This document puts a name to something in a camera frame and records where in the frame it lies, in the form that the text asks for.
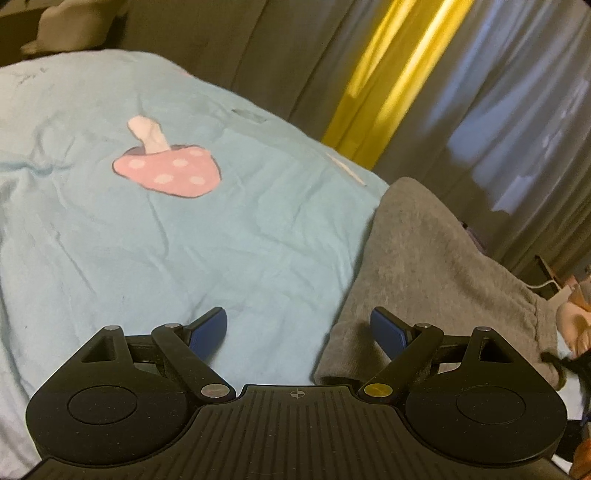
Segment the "orange object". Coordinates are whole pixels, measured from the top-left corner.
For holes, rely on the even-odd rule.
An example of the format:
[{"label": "orange object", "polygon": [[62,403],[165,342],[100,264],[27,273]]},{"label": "orange object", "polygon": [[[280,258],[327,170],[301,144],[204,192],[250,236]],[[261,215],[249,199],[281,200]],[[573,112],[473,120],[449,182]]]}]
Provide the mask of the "orange object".
[{"label": "orange object", "polygon": [[591,480],[591,439],[583,441],[574,451],[569,475],[577,480]]}]

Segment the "sheer curtain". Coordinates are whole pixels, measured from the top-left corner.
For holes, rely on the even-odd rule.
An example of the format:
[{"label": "sheer curtain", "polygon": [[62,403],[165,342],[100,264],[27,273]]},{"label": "sheer curtain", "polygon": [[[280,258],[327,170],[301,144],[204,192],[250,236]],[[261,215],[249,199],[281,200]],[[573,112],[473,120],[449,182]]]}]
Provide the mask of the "sheer curtain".
[{"label": "sheer curtain", "polygon": [[421,181],[522,272],[591,251],[591,8],[476,0],[374,171]]}]

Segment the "silver screw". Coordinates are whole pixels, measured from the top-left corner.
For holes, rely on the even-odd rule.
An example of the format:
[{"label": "silver screw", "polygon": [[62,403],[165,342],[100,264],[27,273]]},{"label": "silver screw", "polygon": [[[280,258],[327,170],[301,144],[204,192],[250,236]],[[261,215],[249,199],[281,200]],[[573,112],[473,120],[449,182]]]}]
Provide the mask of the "silver screw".
[{"label": "silver screw", "polygon": [[230,393],[230,389],[221,383],[211,383],[201,389],[201,395],[207,398],[222,398]]}]

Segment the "gray fabric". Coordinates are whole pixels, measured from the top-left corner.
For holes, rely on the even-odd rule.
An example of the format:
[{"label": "gray fabric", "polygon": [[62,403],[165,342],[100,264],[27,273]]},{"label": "gray fabric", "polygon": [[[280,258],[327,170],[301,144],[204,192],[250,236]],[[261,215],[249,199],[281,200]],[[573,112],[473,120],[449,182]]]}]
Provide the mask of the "gray fabric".
[{"label": "gray fabric", "polygon": [[476,0],[378,161],[427,186],[515,274],[591,236],[591,8]]},{"label": "gray fabric", "polygon": [[127,50],[150,51],[320,139],[386,0],[142,0]]},{"label": "gray fabric", "polygon": [[557,349],[556,322],[546,301],[482,255],[453,214],[415,180],[398,180],[382,198],[315,382],[366,382],[387,365],[369,330],[376,306],[411,325],[432,323],[448,335],[490,326],[559,386],[558,372],[540,361],[540,353]]}]

